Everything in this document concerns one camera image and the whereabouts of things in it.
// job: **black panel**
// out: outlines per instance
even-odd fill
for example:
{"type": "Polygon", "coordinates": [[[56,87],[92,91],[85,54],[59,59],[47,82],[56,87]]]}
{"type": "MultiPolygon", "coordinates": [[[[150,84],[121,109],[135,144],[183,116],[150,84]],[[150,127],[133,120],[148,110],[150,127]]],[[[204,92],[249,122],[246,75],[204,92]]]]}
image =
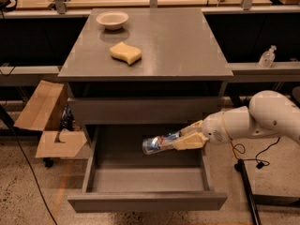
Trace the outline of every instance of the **black panel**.
{"type": "Polygon", "coordinates": [[[254,48],[262,31],[264,14],[220,14],[205,18],[229,63],[258,61],[254,48]]]}
{"type": "Polygon", "coordinates": [[[86,18],[5,19],[0,22],[0,64],[63,65],[86,18]]]}
{"type": "MultiPolygon", "coordinates": [[[[28,96],[32,96],[36,87],[26,86],[22,89],[28,96]]],[[[23,100],[23,98],[16,87],[5,86],[0,87],[0,100],[23,100]]]]}
{"type": "MultiPolygon", "coordinates": [[[[275,82],[240,82],[230,83],[226,87],[225,96],[253,96],[263,90],[274,90],[275,82]]],[[[300,82],[285,82],[277,91],[283,95],[290,95],[294,87],[300,86],[300,82]]]]}
{"type": "Polygon", "coordinates": [[[276,45],[277,62],[300,60],[300,13],[205,15],[229,63],[258,62],[276,45]]]}

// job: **gray countertop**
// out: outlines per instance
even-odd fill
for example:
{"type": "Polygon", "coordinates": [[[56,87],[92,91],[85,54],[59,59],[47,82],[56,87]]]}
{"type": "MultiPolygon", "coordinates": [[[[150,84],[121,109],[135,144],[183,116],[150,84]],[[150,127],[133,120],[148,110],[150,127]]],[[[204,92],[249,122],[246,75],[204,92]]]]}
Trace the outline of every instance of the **gray countertop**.
{"type": "Polygon", "coordinates": [[[224,80],[231,77],[199,8],[119,8],[128,14],[124,28],[107,31],[96,22],[108,9],[93,9],[59,78],[80,81],[224,80]],[[120,41],[142,50],[131,66],[111,57],[120,41]]]}

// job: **plastic bottle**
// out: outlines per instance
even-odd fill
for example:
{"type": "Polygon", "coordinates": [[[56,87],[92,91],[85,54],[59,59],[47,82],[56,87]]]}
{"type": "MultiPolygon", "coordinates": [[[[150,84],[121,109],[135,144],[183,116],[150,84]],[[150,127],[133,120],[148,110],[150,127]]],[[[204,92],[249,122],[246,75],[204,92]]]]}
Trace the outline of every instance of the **plastic bottle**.
{"type": "Polygon", "coordinates": [[[277,49],[276,46],[272,45],[271,48],[262,54],[262,57],[259,61],[259,65],[263,68],[270,68],[275,59],[274,51],[277,49]]]}

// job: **open drawer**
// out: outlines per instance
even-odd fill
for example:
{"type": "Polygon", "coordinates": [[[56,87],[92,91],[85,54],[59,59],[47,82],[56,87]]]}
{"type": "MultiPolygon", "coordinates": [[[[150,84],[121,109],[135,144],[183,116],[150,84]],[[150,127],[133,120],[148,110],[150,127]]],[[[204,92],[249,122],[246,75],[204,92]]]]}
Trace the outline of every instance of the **open drawer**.
{"type": "Polygon", "coordinates": [[[97,126],[81,195],[68,196],[76,212],[218,210],[204,150],[145,155],[144,138],[180,125],[97,126]]]}

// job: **gray cabinet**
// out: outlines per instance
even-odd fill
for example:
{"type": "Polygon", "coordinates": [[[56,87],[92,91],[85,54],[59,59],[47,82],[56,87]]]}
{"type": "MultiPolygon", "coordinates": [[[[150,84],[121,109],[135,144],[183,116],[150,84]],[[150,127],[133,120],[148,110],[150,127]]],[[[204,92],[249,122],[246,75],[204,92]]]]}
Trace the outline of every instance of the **gray cabinet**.
{"type": "Polygon", "coordinates": [[[204,150],[147,156],[143,139],[176,131],[220,110],[232,76],[197,8],[128,8],[120,31],[99,28],[95,9],[59,73],[69,106],[90,140],[77,212],[219,209],[204,150]],[[112,59],[124,40],[142,49],[132,66],[112,59]]]}

